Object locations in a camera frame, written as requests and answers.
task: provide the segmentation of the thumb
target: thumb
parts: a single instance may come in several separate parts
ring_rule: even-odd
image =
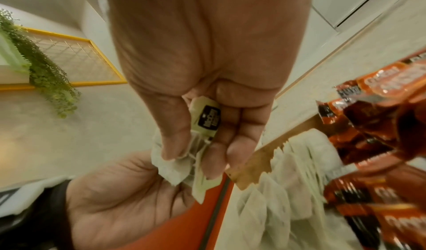
[[[162,158],[175,159],[191,140],[191,114],[180,96],[140,94],[157,122],[163,143]]]

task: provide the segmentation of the green leaves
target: green leaves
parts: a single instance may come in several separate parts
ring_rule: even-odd
[[[13,23],[12,13],[0,8],[0,28],[19,53],[31,63],[30,83],[49,101],[60,118],[74,113],[81,93],[74,89],[66,73]]]

